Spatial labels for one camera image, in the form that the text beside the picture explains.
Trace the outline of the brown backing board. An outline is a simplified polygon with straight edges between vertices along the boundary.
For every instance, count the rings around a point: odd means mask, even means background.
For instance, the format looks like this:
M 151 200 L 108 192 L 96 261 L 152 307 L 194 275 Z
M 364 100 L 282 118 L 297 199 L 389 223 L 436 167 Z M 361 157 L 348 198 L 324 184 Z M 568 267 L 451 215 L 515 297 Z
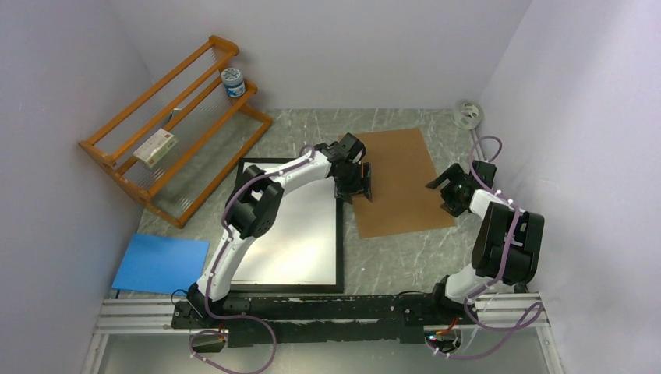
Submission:
M 426 184 L 438 173 L 420 129 L 359 133 L 371 166 L 372 199 L 353 198 L 358 236 L 378 238 L 455 226 L 440 194 Z

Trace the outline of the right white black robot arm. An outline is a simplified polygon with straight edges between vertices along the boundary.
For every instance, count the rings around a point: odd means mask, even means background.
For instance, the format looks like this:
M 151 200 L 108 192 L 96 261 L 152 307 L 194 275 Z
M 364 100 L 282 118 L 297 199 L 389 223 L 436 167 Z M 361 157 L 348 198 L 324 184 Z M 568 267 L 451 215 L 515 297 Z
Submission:
M 464 312 L 465 304 L 473 304 L 491 287 L 526 285 L 539 264 L 544 216 L 517 208 L 492 190 L 494 164 L 473 161 L 471 167 L 465 172 L 459 164 L 452 164 L 426 184 L 428 189 L 440 190 L 441 208 L 451 216 L 472 213 L 481 219 L 470 264 L 433 288 L 428 310 L 438 323 L 450 322 Z

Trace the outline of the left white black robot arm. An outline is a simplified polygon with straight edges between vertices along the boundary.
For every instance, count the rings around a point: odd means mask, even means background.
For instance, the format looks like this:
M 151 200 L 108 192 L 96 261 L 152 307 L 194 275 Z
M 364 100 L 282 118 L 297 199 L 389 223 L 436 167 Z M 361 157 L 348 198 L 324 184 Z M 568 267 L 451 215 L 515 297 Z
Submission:
M 331 178 L 336 198 L 351 203 L 353 196 L 372 198 L 371 169 L 363 160 L 365 144 L 351 133 L 330 144 L 306 145 L 299 156 L 275 168 L 246 168 L 221 215 L 223 235 L 207 268 L 189 287 L 187 302 L 201 326 L 216 326 L 223 304 L 249 247 L 274 225 L 281 201 L 310 183 Z

